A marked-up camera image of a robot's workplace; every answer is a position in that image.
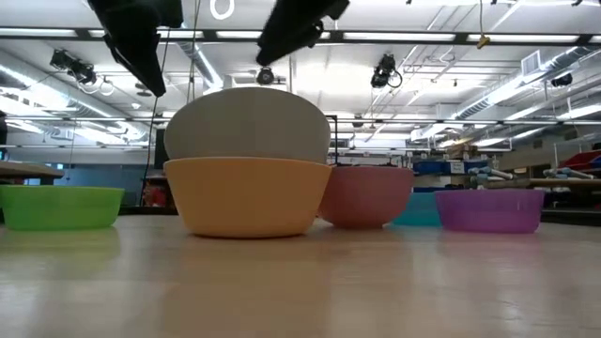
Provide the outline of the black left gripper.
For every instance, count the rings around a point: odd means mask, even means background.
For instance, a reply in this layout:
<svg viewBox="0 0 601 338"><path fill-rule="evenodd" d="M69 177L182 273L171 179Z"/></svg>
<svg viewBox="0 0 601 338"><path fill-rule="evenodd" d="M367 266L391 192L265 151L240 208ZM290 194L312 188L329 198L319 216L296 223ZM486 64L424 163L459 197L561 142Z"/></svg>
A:
<svg viewBox="0 0 601 338"><path fill-rule="evenodd" d="M100 21L103 40L114 60L155 97L165 92L157 56L159 27L180 28L180 0L87 0Z"/></svg>

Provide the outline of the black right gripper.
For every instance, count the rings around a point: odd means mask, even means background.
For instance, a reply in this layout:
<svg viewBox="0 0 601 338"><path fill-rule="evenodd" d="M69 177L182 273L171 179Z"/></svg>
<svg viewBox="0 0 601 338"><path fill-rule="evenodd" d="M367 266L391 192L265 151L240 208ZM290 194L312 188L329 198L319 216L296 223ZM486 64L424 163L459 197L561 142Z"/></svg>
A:
<svg viewBox="0 0 601 338"><path fill-rule="evenodd" d="M304 47L313 47L324 31L324 17L338 20L348 0L277 0L257 40L255 61L262 67Z"/></svg>

